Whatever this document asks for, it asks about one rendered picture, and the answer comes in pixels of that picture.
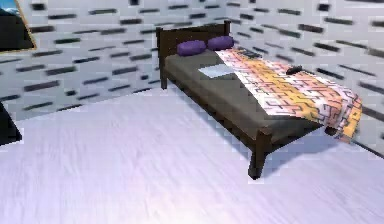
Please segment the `dark brown wooden bed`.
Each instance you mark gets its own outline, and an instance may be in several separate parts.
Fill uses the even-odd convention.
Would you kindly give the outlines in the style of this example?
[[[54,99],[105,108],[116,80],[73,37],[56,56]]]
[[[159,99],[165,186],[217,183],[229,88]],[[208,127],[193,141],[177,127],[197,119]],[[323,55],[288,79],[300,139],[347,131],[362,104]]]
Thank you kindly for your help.
[[[220,65],[222,60],[213,51],[182,57],[177,45],[185,41],[208,42],[230,34],[229,20],[221,24],[165,30],[156,29],[161,87],[168,82],[196,102],[202,109],[240,140],[251,152],[248,175],[258,179],[268,154],[304,137],[321,127],[306,119],[270,116],[240,82],[229,72],[211,78],[200,69]]]

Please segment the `orange pink patterned blanket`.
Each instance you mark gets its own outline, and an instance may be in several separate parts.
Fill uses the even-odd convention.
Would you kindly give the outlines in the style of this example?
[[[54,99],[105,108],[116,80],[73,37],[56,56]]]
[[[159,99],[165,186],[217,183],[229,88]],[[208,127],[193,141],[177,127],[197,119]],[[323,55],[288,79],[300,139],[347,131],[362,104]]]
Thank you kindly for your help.
[[[348,142],[362,114],[362,101],[351,89],[306,71],[288,75],[289,65],[250,58],[227,49],[219,58],[269,115],[294,116],[334,128]]]

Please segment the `pale grey flat rectangle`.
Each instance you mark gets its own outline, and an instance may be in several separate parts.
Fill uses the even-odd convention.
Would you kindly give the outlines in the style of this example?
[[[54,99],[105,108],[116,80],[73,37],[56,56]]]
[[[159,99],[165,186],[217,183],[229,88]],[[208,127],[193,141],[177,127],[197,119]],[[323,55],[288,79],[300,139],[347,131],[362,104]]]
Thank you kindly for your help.
[[[199,71],[209,78],[217,78],[234,72],[234,70],[226,64],[218,64],[200,68]]]

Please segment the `black furniture corner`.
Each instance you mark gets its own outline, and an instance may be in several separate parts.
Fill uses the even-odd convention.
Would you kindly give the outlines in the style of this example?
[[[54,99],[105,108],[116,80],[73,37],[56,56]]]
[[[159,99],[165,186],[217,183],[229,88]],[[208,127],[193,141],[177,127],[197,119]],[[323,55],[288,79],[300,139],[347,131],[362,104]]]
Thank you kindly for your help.
[[[0,102],[0,146],[20,141],[22,135],[11,116]]]

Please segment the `purple pillow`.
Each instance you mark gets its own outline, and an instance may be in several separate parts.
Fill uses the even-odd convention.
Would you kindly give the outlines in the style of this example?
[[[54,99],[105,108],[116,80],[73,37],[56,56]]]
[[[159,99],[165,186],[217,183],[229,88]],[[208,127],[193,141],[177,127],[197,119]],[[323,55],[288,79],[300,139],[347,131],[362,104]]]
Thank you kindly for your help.
[[[220,36],[211,38],[207,42],[207,48],[211,51],[220,51],[232,48],[234,46],[234,40],[231,36]]]
[[[182,42],[177,45],[177,54],[179,56],[193,56],[206,50],[206,44],[201,40]]]

